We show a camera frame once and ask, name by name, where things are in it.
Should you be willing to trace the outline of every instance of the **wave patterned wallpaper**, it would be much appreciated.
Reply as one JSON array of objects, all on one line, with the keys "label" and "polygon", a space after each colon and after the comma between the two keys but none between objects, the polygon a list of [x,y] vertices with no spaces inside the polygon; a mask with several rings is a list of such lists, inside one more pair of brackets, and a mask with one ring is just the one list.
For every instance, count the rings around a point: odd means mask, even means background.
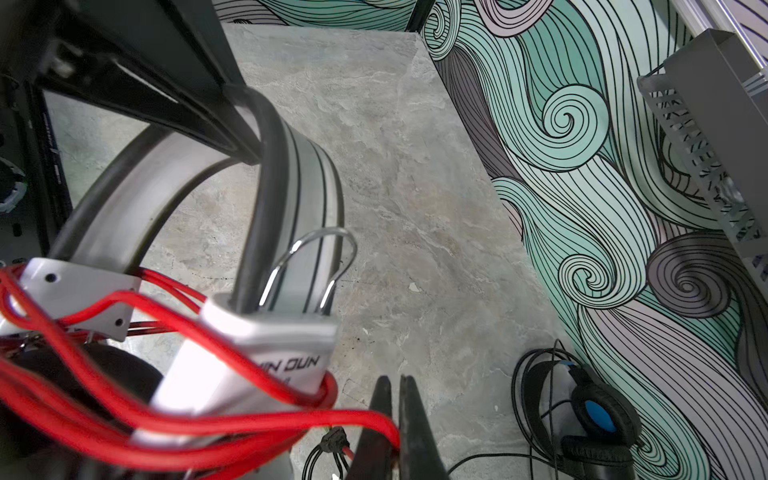
[{"label": "wave patterned wallpaper", "polygon": [[416,0],[214,0],[222,22],[405,31]]},{"label": "wave patterned wallpaper", "polygon": [[422,35],[638,475],[768,478],[768,305],[635,88],[690,40],[667,0],[438,0]]}]

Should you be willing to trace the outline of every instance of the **headphones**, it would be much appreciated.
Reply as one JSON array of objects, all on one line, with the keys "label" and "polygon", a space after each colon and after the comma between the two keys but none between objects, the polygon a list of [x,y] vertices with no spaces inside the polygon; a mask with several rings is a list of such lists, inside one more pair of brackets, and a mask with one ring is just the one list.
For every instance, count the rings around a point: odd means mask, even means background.
[{"label": "headphones", "polygon": [[[554,354],[561,359],[532,364],[539,355]],[[635,478],[630,447],[640,440],[641,422],[637,410],[615,388],[606,385],[589,366],[580,365],[570,353],[560,349],[540,349],[529,352],[521,362],[531,357],[521,381],[521,404],[528,423],[530,437],[522,428],[531,446],[549,457],[561,472],[589,480],[632,480]],[[551,434],[545,428],[539,411],[544,382],[557,365],[565,365],[576,382],[571,394],[571,407],[586,437],[567,435],[560,440],[562,455],[555,451]],[[515,384],[512,384],[513,402]],[[515,416],[520,418],[515,407]]]}]

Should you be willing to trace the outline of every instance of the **metal ring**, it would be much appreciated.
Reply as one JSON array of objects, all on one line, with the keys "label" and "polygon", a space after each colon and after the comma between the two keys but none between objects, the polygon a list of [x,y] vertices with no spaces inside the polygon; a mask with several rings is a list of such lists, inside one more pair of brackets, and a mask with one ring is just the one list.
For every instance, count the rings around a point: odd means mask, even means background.
[{"label": "metal ring", "polygon": [[291,246],[291,248],[289,248],[288,251],[283,253],[283,255],[280,257],[277,263],[275,263],[275,267],[272,269],[270,278],[266,281],[264,292],[261,294],[261,300],[259,300],[259,307],[264,306],[266,304],[266,301],[269,299],[269,296],[270,296],[272,285],[274,284],[275,279],[277,278],[277,274],[280,273],[280,269],[282,269],[286,265],[286,263],[288,263],[288,260],[290,260],[290,258],[296,252],[301,250],[302,247],[307,245],[309,242],[313,240],[317,240],[322,237],[327,237],[329,235],[335,235],[337,237],[342,237],[349,240],[349,244],[352,246],[352,256],[349,258],[349,261],[346,263],[344,267],[339,268],[336,271],[336,273],[333,274],[333,276],[331,277],[331,280],[328,282],[328,286],[326,286],[326,291],[323,292],[323,298],[320,299],[320,301],[318,302],[317,307],[315,308],[315,312],[323,309],[323,307],[326,305],[326,302],[328,301],[328,297],[333,291],[333,287],[336,285],[336,281],[349,269],[349,266],[352,265],[352,262],[354,261],[355,257],[357,257],[357,240],[355,240],[354,235],[352,235],[352,233],[349,230],[343,227],[319,228],[317,230],[313,230],[309,232],[307,235],[304,235],[303,237],[293,242],[293,245]]}]

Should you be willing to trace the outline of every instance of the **red wire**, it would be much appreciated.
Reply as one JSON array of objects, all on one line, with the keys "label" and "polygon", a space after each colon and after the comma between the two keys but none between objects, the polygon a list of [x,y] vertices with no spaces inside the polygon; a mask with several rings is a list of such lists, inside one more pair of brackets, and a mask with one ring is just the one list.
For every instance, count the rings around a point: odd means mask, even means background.
[{"label": "red wire", "polygon": [[[202,294],[159,273],[142,270],[141,275],[146,281],[156,283],[169,293],[171,290],[176,293],[181,290],[196,300],[205,300]],[[9,294],[22,306],[27,317],[21,318],[11,308]],[[106,377],[73,343],[61,326],[70,326],[77,321],[89,319],[115,303],[126,303],[157,319],[157,322],[136,323],[136,326],[149,327],[136,332],[177,330],[209,349],[232,370],[281,402],[326,409],[336,400],[336,381],[328,372],[323,378],[323,386],[318,394],[308,396],[297,392],[266,374],[215,332],[138,293],[112,293],[93,306],[56,323],[25,295],[13,276],[5,270],[0,270],[0,313],[21,328],[42,333],[78,381],[115,418],[133,428],[175,435],[252,435],[202,449],[160,450],[133,445],[129,443],[130,438],[127,435],[105,424],[60,389],[4,359],[0,359],[0,399],[27,422],[53,439],[103,462],[165,472],[211,469],[228,465],[210,477],[216,480],[236,478],[268,462],[297,442],[305,433],[305,429],[314,426],[358,425],[381,432],[396,448],[399,447],[399,433],[394,423],[377,412],[313,409],[258,415],[187,417],[150,410]]]}]

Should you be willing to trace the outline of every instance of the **headphone ear cushion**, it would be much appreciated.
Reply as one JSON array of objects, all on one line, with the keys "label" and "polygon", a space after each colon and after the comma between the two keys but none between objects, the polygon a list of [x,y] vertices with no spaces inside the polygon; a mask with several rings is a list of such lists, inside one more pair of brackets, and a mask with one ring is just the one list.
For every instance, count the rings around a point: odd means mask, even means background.
[{"label": "headphone ear cushion", "polygon": [[634,445],[640,437],[637,410],[609,385],[577,386],[571,394],[571,407],[590,437],[624,446]]},{"label": "headphone ear cushion", "polygon": [[599,440],[566,435],[560,441],[563,455],[577,462],[608,466],[632,464],[632,452],[624,445],[612,445]]}]

